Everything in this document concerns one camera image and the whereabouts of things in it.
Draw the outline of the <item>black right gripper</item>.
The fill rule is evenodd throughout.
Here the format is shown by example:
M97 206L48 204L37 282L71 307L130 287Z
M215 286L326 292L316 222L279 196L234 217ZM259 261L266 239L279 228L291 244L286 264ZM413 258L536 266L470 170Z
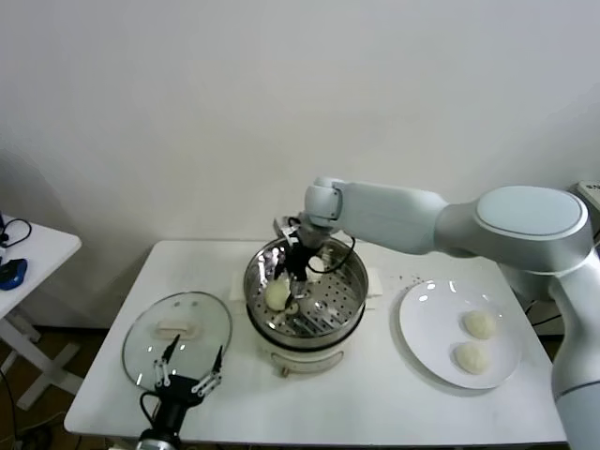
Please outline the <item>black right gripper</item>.
M314 227L293 225L286 231L289 248L286 250L285 267L289 275L287 302L304 299L308 294L309 279L318 279L325 273L319 252L328 235Z

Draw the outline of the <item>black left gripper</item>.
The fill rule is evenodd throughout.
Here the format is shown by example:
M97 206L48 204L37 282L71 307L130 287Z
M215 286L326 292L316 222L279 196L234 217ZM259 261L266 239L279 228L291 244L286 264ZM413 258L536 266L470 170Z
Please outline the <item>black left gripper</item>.
M181 335L177 334L154 361L154 386L158 398L156 428L180 429L189 409L199 406L221 383L223 347L220 346L214 364L200 380L175 375L170 362Z

